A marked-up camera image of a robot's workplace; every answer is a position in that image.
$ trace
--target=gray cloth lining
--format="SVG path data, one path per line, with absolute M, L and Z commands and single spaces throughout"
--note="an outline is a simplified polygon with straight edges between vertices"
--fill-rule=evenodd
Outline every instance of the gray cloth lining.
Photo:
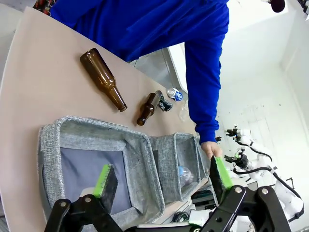
M 198 164 L 201 179 L 209 177 L 209 169 L 211 168 L 211 161 L 207 158 L 206 153 L 202 150 L 199 145 L 199 139 L 196 138 L 196 143 L 198 147 Z
M 67 143 L 75 137 L 74 143 Z M 122 151 L 132 208 L 112 215 L 124 230 L 140 223 L 151 223 L 164 212 L 160 188 L 149 138 L 123 126 L 99 120 L 66 116 L 44 126 L 41 136 L 43 180 L 50 205 L 65 198 L 60 147 Z
M 124 159 L 121 151 L 93 151 L 61 148 L 61 163 L 66 198 L 76 201 L 83 189 L 93 188 L 102 168 L 112 164 L 118 180 L 111 214 L 132 207 L 126 183 Z
M 200 182 L 196 140 L 191 134 L 175 133 L 150 138 L 152 149 L 159 151 L 159 176 L 166 204 L 185 201 Z M 187 167 L 194 175 L 193 183 L 180 187 L 178 166 Z

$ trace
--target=hand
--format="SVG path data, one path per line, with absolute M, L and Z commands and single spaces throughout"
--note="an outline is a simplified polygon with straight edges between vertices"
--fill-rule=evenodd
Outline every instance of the hand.
M 201 147 L 209 159 L 211 159 L 213 155 L 215 157 L 221 157 L 223 154 L 222 149 L 215 142 L 204 142 L 201 144 Z

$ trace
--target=blue sleeve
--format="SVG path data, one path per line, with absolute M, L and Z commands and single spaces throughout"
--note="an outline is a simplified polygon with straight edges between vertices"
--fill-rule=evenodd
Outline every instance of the blue sleeve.
M 51 17 L 73 28 L 78 19 L 103 0 L 58 0 L 51 9 Z
M 200 143 L 215 142 L 215 131 L 219 129 L 216 120 L 221 88 L 219 57 L 227 28 L 228 12 L 211 35 L 185 42 L 189 114 L 196 123 Z

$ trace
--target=gray fabric bin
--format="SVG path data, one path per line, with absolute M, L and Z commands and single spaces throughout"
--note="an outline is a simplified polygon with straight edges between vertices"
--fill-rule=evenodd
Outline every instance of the gray fabric bin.
M 149 138 L 120 125 L 65 116 L 44 126 L 39 135 L 38 174 L 47 217 L 56 200 L 67 198 L 62 156 L 68 148 L 78 149 L 79 152 L 85 150 L 85 154 L 96 151 L 96 156 L 100 151 L 122 152 L 132 207 L 113 214 L 112 217 L 123 230 L 138 224 L 151 223 L 163 215 L 165 205 Z M 88 225 L 83 231 L 96 230 L 93 225 Z
M 201 179 L 209 177 L 209 169 L 211 168 L 211 161 L 206 156 L 206 153 L 202 150 L 199 145 L 199 138 L 196 138 L 197 147 L 198 147 L 198 164 L 199 172 L 201 174 Z
M 165 203 L 187 200 L 201 181 L 195 137 L 191 134 L 175 133 L 151 137 L 150 141 L 152 150 L 159 153 L 158 169 Z M 178 166 L 187 167 L 193 173 L 193 183 L 180 187 Z

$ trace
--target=plastic bottle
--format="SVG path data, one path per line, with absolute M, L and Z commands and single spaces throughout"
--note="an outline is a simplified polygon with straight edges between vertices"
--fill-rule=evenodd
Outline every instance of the plastic bottle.
M 190 119 L 188 100 L 184 102 L 184 105 L 182 106 L 182 109 L 179 112 L 179 118 L 182 122 L 186 122 Z
M 193 182 L 194 175 L 190 172 L 188 168 L 179 166 L 178 172 L 181 188 Z

